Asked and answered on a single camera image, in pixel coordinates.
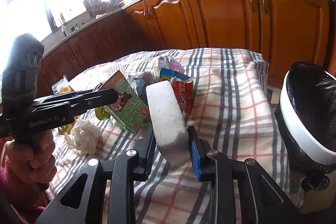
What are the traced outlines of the person's left hand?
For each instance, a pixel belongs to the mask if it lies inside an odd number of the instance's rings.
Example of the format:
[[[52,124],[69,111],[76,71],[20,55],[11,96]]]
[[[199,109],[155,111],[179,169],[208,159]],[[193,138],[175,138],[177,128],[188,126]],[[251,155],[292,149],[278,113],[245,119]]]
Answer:
[[[52,155],[55,149],[52,132],[42,132],[38,137],[36,149],[15,140],[7,141],[3,146],[4,155],[8,157],[14,174],[26,184],[49,183],[57,172],[55,157]]]

